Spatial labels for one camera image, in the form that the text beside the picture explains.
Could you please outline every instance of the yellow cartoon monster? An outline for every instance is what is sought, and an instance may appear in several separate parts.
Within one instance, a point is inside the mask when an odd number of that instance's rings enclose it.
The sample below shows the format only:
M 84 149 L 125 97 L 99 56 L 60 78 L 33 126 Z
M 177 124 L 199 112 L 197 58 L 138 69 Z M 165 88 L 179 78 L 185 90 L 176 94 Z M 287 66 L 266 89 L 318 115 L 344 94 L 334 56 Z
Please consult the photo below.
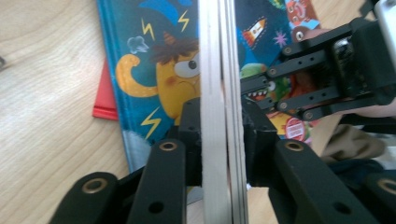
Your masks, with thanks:
M 131 96 L 158 94 L 166 115 L 178 125 L 183 104 L 201 95 L 198 40 L 175 39 L 168 33 L 163 35 L 165 45 L 153 47 L 157 86 L 143 86 L 134 80 L 133 68 L 139 65 L 140 59 L 133 54 L 120 58 L 116 80 L 120 88 Z

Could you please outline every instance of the screw hole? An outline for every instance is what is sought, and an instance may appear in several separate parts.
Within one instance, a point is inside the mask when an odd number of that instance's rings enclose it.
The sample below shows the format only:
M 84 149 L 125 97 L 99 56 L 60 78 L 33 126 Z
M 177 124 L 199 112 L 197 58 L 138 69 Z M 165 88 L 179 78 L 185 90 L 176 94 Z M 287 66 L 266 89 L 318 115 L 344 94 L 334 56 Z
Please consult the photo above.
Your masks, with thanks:
M 160 144 L 160 149 L 163 151 L 172 151 L 177 148 L 177 144 L 173 142 L 165 142 Z
M 160 203 L 160 202 L 152 203 L 148 207 L 148 210 L 150 211 L 150 213 L 159 214 L 163 211 L 163 203 Z
M 344 203 L 334 203 L 332 205 L 335 210 L 337 210 L 337 212 L 345 214 L 345 215 L 349 215 L 352 213 L 352 211 L 350 210 L 350 208 L 348 206 L 346 206 Z

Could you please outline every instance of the cartoon alien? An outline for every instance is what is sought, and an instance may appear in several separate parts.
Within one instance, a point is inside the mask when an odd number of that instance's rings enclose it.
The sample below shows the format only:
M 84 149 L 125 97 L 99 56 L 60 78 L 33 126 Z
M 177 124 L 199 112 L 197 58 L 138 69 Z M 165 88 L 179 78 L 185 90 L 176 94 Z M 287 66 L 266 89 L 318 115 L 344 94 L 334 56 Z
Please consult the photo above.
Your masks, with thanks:
M 265 72 L 267 66 L 262 63 L 247 63 L 245 64 L 240 72 L 240 77 L 251 77 L 259 73 Z M 279 101 L 285 97 L 288 97 L 290 93 L 290 80 L 286 77 L 277 78 L 268 83 L 266 88 L 262 90 L 250 92 L 247 97 L 253 101 L 260 101 L 266 97 L 271 97 L 275 101 Z
M 197 39 L 175 39 L 164 33 L 164 45 L 154 46 L 157 86 L 147 87 L 133 77 L 133 68 L 140 60 L 133 54 L 120 58 L 116 80 L 120 88 L 133 97 L 158 95 L 166 115 L 180 123 L 183 104 L 200 94 L 199 47 Z

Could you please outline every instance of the red book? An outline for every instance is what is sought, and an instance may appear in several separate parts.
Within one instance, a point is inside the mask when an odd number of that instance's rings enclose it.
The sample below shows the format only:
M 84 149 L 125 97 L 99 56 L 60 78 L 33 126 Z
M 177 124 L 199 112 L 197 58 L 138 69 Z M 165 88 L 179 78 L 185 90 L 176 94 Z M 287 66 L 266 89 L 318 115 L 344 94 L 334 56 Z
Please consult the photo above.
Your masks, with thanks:
M 119 119 L 106 60 L 103 64 L 102 75 L 100 78 L 92 115 L 101 119 Z

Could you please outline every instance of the cartoon character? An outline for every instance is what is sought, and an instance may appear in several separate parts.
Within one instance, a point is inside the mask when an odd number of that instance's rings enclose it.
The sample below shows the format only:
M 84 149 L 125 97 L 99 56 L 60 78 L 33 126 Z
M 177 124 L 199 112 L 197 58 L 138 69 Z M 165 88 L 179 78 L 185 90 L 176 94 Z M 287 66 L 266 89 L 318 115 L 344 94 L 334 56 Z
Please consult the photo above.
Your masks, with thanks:
M 319 22 L 312 19 L 316 14 L 309 1 L 286 0 L 286 9 L 292 30 L 298 26 L 304 26 L 310 30 L 319 26 Z
M 147 87 L 136 82 L 133 68 L 139 65 L 140 59 L 133 54 L 120 58 L 116 80 L 120 88 L 133 97 L 158 95 L 166 115 L 178 125 L 183 104 L 201 95 L 198 40 L 163 35 L 165 44 L 153 47 L 157 86 Z
M 240 72 L 240 77 L 251 77 L 267 70 L 267 66 L 263 63 L 247 63 Z M 253 101 L 260 101 L 266 97 L 271 97 L 274 101 L 289 97 L 290 79 L 286 77 L 277 78 L 269 81 L 266 88 L 262 90 L 250 92 L 247 97 Z

